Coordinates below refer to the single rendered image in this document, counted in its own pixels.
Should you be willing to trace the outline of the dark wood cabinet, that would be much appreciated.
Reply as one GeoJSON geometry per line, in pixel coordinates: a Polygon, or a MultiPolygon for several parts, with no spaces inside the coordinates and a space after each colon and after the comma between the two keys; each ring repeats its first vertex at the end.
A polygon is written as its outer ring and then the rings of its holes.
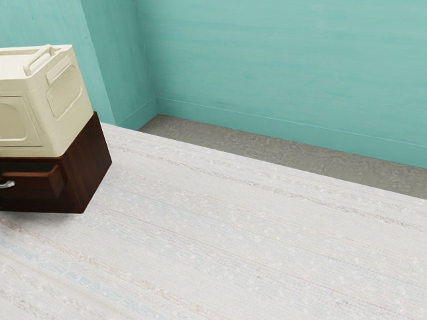
{"type": "MultiPolygon", "coordinates": [[[[58,164],[65,186],[56,199],[2,199],[0,211],[83,213],[108,172],[112,160],[97,113],[59,157],[0,157],[0,162],[58,164]]],[[[12,187],[8,181],[0,188],[12,187]]]]}

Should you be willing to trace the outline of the cream box with lid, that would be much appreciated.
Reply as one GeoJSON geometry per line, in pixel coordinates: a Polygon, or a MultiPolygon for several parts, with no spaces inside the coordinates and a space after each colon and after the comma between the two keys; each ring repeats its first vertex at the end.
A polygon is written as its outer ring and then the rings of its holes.
{"type": "Polygon", "coordinates": [[[72,45],[0,48],[0,157],[59,157],[92,116],[72,45]]]}

